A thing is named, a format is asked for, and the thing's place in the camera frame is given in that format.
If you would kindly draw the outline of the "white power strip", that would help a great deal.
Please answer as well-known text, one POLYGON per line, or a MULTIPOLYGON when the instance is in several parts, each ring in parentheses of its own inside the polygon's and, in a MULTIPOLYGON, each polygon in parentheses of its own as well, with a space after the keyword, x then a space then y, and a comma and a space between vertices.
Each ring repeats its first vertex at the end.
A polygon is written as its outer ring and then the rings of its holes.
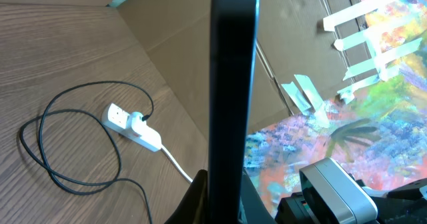
POLYGON ((147 125, 140 112, 128 113, 114 103, 103 111, 101 122, 108 128, 149 149, 159 151, 163 145, 161 135, 147 125))

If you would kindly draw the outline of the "blue Samsung Galaxy smartphone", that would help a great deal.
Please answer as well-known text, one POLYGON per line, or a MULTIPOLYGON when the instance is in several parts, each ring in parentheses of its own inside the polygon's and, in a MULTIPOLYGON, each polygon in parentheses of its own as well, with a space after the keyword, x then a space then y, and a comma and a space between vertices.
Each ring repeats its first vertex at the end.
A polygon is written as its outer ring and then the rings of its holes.
POLYGON ((260 0, 211 0, 207 223, 237 223, 260 0))

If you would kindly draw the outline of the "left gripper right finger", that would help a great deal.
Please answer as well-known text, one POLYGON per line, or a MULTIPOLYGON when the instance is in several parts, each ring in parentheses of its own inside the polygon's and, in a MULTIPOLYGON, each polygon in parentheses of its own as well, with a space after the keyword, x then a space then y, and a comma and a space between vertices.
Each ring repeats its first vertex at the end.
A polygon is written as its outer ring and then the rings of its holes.
POLYGON ((242 173, 240 196, 246 223, 276 224, 274 218, 270 215, 264 206, 246 170, 243 170, 242 173))

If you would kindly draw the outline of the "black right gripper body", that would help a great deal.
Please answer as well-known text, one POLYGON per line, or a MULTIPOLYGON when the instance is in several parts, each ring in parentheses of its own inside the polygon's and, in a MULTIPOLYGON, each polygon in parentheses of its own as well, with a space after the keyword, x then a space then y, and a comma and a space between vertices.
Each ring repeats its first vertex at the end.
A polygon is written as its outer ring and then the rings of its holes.
POLYGON ((311 183, 278 205, 276 223, 395 223, 426 222, 426 179, 391 191, 371 189, 358 180, 345 191, 321 196, 311 183))

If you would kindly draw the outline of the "white charger plug adapter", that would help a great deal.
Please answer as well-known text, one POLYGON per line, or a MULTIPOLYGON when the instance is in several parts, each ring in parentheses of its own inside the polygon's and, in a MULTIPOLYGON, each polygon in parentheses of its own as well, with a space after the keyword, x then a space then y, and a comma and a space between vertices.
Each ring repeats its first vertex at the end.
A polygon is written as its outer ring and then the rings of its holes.
POLYGON ((127 118, 126 131, 133 133, 134 135, 141 136, 143 129, 147 125, 146 121, 150 118, 150 115, 143 115, 140 112, 133 112, 127 118))

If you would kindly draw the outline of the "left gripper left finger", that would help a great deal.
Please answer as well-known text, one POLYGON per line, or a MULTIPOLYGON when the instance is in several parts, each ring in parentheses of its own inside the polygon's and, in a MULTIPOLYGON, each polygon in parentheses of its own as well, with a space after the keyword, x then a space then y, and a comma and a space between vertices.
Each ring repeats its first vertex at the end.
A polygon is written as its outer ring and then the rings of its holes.
POLYGON ((207 171, 201 169, 165 224, 203 224, 206 209, 207 171))

